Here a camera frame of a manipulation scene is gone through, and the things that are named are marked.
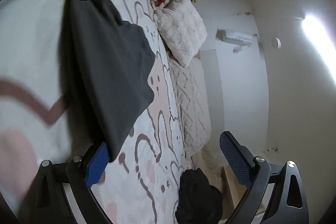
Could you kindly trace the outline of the dark grey garment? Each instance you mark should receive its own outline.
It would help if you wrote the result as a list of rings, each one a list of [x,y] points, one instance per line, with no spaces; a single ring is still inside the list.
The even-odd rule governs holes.
[[[114,161],[137,118],[154,101],[148,77],[155,55],[143,28],[124,21],[111,0],[66,0],[64,37],[94,133]]]

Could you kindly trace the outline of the pink cartoon bear bedsheet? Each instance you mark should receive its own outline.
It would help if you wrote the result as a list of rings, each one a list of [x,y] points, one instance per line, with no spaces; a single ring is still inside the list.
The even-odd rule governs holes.
[[[91,188],[111,223],[175,223],[185,150],[166,48],[149,0],[111,0],[143,28],[155,55],[154,101]],[[1,223],[29,223],[28,192],[44,160],[54,164],[100,145],[64,37],[66,0],[1,0]],[[86,223],[72,190],[76,223]]]

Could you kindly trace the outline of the black clothing pile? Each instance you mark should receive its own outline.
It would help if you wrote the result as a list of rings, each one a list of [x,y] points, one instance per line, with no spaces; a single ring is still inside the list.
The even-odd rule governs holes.
[[[180,178],[177,223],[219,223],[223,213],[222,193],[201,169],[187,169]]]

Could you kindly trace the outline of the fluffy white pillow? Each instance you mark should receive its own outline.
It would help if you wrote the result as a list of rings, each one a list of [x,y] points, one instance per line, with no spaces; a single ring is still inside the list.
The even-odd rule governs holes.
[[[155,10],[154,20],[179,65],[188,67],[207,38],[206,26],[191,0],[171,1]]]

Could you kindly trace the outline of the beige textured blanket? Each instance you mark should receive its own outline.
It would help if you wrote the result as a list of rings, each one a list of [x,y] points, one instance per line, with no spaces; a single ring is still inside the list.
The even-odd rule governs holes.
[[[212,131],[205,74],[198,56],[188,67],[182,67],[171,54],[167,58],[183,147],[186,157],[191,158],[206,145]]]

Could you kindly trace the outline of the bright tube light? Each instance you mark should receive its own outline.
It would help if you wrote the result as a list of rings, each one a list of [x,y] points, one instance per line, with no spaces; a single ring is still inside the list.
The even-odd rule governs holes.
[[[301,23],[307,39],[315,47],[335,82],[335,45],[323,23],[314,15],[308,14]]]

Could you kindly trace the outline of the round white wall sensor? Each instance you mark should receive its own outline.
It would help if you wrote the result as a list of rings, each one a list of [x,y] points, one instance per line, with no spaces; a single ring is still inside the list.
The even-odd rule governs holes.
[[[281,48],[281,41],[278,37],[273,37],[272,38],[272,46],[276,49],[280,49]]]

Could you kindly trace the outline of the white wall air conditioner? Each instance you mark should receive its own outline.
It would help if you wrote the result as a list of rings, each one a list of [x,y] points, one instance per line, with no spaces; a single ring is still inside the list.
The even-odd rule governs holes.
[[[217,30],[216,38],[224,43],[234,45],[233,53],[239,53],[253,44],[253,36],[233,30]]]

